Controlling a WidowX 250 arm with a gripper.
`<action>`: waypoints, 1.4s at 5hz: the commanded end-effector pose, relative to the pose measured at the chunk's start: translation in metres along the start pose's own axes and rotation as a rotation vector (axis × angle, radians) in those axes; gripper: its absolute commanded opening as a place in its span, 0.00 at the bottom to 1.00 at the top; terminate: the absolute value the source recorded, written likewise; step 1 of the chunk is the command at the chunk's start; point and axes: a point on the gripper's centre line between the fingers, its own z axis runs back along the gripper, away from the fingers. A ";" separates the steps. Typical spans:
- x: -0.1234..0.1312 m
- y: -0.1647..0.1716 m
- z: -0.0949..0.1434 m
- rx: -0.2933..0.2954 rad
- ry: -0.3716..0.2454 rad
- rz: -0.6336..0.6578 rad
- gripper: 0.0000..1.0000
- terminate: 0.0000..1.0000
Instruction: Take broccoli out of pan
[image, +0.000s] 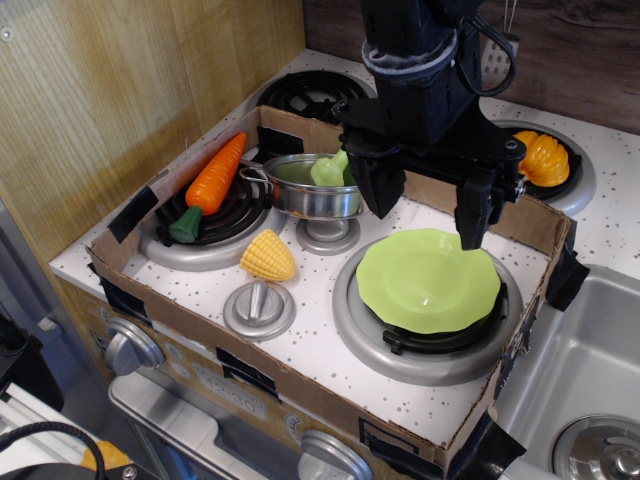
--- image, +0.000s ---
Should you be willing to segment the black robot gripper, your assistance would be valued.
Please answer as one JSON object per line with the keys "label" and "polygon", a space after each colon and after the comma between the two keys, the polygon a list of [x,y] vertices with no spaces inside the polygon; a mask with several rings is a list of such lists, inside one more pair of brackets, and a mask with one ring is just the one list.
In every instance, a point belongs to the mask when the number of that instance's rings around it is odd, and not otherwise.
{"label": "black robot gripper", "polygon": [[480,111],[480,43],[441,39],[390,50],[365,42],[362,57],[377,95],[344,101],[351,174],[368,209],[383,219],[404,193],[406,172],[456,186],[456,229],[463,250],[476,250],[505,201],[523,190],[524,145]]}

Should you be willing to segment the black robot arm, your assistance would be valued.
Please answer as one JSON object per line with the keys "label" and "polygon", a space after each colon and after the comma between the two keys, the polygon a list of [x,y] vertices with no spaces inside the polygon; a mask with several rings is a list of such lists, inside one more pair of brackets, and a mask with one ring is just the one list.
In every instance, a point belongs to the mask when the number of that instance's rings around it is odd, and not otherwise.
{"label": "black robot arm", "polygon": [[515,55],[476,1],[364,1],[362,57],[377,95],[333,109],[351,173],[369,210],[385,217],[408,172],[456,188],[465,250],[481,246],[524,191],[525,145],[480,110],[506,90]]}

